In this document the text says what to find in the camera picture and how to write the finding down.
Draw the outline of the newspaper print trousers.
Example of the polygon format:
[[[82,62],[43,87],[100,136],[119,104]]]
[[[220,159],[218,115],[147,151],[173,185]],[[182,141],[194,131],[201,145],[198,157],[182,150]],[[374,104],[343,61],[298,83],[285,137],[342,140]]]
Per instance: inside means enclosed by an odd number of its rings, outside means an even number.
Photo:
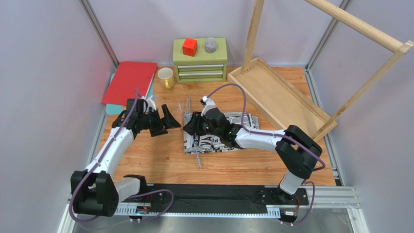
[[[226,119],[230,124],[241,125],[242,120],[243,124],[247,128],[258,129],[259,128],[259,118],[252,115],[251,113],[246,113],[244,118],[242,118],[241,112],[225,112]],[[229,144],[229,140],[233,138],[229,134],[229,130],[226,131],[226,134],[221,135],[189,135],[186,131],[183,132],[183,151],[184,154],[196,154],[196,153],[213,153],[213,152],[230,152],[239,150],[235,144]]]

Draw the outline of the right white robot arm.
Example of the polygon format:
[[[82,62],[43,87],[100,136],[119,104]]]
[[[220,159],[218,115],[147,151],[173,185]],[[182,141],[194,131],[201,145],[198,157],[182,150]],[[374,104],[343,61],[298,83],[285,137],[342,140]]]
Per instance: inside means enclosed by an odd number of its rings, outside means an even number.
[[[243,123],[230,122],[218,108],[205,115],[194,112],[183,130],[194,136],[213,135],[230,148],[261,149],[275,152],[287,168],[276,190],[282,203],[294,201],[300,185],[310,178],[320,162],[322,148],[295,125],[285,130],[254,130]]]

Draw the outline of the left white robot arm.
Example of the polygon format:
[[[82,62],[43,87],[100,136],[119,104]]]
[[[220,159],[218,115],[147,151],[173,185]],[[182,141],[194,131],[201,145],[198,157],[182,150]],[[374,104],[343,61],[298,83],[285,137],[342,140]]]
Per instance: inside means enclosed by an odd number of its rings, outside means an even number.
[[[142,130],[155,137],[181,127],[167,105],[161,108],[164,117],[160,117],[153,96],[127,100],[126,109],[112,123],[110,135],[98,155],[70,178],[72,214],[113,216],[119,203],[141,195],[140,191],[146,187],[143,176],[127,175],[116,183],[112,176],[126,149]]]

